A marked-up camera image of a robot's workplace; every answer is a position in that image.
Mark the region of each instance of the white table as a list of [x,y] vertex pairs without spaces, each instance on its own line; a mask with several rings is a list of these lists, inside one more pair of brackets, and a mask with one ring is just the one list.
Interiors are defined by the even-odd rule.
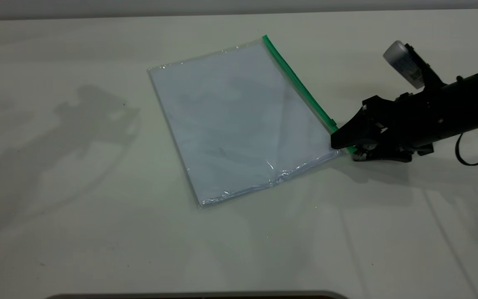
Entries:
[[[340,125],[414,91],[394,40],[446,83],[478,72],[478,10],[0,21],[0,298],[478,297],[478,167],[456,138],[197,209],[146,69],[263,34]],[[478,159],[476,132],[462,150]]]

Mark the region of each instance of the wall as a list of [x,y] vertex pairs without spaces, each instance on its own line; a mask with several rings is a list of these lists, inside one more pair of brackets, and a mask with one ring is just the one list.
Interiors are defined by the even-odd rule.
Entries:
[[478,8],[478,0],[0,0],[0,19]]

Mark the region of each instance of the clear plastic bag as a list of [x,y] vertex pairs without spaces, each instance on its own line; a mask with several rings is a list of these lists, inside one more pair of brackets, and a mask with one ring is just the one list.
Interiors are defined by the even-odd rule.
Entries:
[[340,155],[336,124],[267,36],[148,69],[201,206],[266,189]]

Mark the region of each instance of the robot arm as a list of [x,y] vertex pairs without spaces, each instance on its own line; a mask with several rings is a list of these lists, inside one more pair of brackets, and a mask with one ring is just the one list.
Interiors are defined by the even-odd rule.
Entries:
[[332,134],[332,147],[354,146],[355,161],[412,161],[433,152],[433,142],[478,128],[478,74],[446,85],[414,49],[397,41],[383,55],[414,87],[395,101],[373,96]]

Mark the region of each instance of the green zipper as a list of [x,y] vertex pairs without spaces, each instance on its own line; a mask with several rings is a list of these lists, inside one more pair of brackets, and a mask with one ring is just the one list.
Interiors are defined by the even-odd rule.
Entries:
[[[294,87],[296,90],[302,95],[302,98],[304,98],[307,103],[309,104],[309,107],[317,114],[317,116],[320,118],[320,120],[324,123],[324,126],[328,130],[328,133],[333,134],[335,131],[338,130],[337,123],[328,116],[326,111],[320,107],[320,105],[317,103],[315,98],[311,95],[311,93],[307,90],[305,85],[298,79],[298,76],[293,72],[293,70],[290,68],[290,66],[287,64],[285,59],[281,57],[280,53],[274,45],[272,44],[271,40],[269,40],[268,36],[263,36],[263,42],[265,43],[265,46],[267,46],[267,49],[273,56],[274,60],[278,63],[280,68],[287,74],[289,77],[290,81],[294,84]],[[357,151],[353,146],[348,147],[348,151],[350,153],[353,153]]]

